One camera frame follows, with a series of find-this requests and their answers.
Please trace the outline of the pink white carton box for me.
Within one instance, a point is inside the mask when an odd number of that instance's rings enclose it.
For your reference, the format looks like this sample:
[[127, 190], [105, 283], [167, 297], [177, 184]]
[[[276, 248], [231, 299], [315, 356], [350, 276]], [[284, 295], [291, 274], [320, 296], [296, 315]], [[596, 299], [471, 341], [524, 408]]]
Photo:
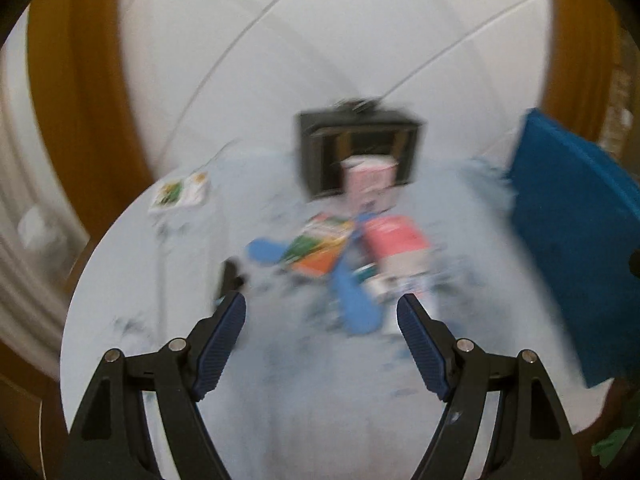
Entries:
[[396, 204], [397, 162], [392, 156], [354, 155], [341, 162], [348, 211], [382, 214]]

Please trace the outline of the black gift bag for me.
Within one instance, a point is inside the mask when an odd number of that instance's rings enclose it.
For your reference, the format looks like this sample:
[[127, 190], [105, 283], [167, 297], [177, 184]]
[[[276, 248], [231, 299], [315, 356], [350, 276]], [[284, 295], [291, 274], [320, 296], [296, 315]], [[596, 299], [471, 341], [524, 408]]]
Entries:
[[390, 156], [397, 162], [395, 182], [413, 180], [424, 122], [378, 100], [352, 100], [296, 116], [298, 168], [311, 198], [343, 191], [343, 162], [352, 156]]

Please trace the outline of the blue shoe insole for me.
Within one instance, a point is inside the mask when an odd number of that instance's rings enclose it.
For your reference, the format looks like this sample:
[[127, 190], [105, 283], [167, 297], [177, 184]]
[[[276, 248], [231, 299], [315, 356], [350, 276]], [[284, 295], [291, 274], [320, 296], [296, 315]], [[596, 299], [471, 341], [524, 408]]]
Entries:
[[[246, 246], [247, 255], [263, 264], [276, 264], [286, 245], [265, 237], [255, 238]], [[337, 300], [344, 329], [351, 335], [365, 335], [379, 330], [383, 324], [383, 308], [373, 300], [356, 278], [346, 261], [346, 250], [329, 274], [330, 289]]]

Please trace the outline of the pink white pouch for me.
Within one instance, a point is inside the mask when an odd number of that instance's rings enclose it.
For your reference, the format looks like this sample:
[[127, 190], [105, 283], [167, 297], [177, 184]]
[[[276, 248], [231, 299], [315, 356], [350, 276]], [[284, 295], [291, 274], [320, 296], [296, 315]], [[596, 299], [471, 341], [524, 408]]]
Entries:
[[426, 312], [437, 313], [437, 300], [431, 276], [431, 244], [416, 224], [407, 216], [392, 214], [363, 222], [361, 239], [371, 263], [378, 270], [398, 279], [398, 298], [383, 308], [381, 332], [387, 337], [399, 337], [397, 301], [413, 294]]

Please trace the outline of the black folding umbrella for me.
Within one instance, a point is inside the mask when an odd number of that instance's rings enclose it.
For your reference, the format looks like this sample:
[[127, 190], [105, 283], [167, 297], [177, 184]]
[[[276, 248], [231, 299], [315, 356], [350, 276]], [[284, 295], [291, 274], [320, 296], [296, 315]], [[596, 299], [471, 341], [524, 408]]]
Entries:
[[241, 272], [238, 260], [227, 259], [222, 265], [215, 306], [218, 307], [230, 292], [240, 292], [245, 284], [246, 275]]

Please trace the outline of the white small bottle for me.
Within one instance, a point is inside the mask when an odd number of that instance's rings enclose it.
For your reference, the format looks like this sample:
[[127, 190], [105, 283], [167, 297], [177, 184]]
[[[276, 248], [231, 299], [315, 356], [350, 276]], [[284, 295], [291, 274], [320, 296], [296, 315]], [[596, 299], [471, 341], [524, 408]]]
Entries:
[[353, 270], [352, 277], [377, 304], [389, 304], [398, 298], [398, 279], [378, 270], [375, 263], [367, 263]]

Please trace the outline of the orange green small box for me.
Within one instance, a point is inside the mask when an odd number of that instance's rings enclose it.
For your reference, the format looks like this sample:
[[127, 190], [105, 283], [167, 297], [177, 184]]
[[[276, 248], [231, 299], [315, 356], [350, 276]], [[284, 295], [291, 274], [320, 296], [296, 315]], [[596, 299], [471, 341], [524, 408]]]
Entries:
[[292, 240], [279, 263], [307, 278], [323, 278], [337, 263], [356, 222], [334, 214], [316, 214]]

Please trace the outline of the wooden door frame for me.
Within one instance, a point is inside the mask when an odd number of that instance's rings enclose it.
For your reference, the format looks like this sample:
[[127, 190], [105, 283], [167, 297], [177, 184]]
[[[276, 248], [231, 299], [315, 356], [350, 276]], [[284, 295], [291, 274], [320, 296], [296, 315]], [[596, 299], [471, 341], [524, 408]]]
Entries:
[[32, 0], [27, 67], [55, 174], [99, 240], [153, 182], [125, 81], [118, 0]]

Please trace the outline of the blue plastic storage bin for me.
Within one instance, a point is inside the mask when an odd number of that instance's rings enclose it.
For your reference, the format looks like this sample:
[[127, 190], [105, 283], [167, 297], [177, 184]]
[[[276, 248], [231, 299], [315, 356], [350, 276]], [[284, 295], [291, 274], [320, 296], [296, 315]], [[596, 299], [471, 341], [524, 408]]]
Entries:
[[534, 108], [508, 178], [512, 226], [558, 304], [585, 383], [639, 379], [639, 187], [596, 144]]

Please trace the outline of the green white card pack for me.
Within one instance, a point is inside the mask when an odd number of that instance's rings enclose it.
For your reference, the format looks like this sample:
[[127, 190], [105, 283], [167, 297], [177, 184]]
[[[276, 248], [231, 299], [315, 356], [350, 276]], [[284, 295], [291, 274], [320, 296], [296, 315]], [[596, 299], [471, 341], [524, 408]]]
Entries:
[[206, 171], [194, 171], [185, 177], [160, 182], [154, 190], [149, 214], [200, 206], [206, 201], [209, 177]]

